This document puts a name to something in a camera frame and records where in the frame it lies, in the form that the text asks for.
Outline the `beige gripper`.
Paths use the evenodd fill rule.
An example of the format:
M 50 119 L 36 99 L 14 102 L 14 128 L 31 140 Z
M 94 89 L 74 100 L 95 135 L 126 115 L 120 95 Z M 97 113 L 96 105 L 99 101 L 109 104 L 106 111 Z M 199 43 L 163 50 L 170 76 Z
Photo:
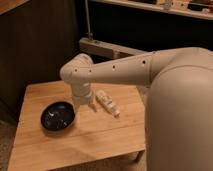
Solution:
M 93 101 L 92 92 L 90 92 L 89 94 L 84 95 L 84 96 L 73 95 L 72 100 L 73 100 L 73 103 L 75 104 L 75 105 L 73 105 L 73 110 L 74 110 L 75 114 L 78 113 L 80 105 L 88 105 L 94 112 L 97 112 L 97 108 L 96 108 L 95 104 L 91 103 Z

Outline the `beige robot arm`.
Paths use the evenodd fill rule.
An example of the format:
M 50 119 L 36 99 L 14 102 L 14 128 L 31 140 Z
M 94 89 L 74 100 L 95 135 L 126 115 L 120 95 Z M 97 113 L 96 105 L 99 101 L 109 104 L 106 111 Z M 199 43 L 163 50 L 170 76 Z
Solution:
M 60 70 L 73 100 L 92 83 L 143 85 L 147 171 L 213 171 L 213 52 L 187 47 L 95 64 L 79 54 Z

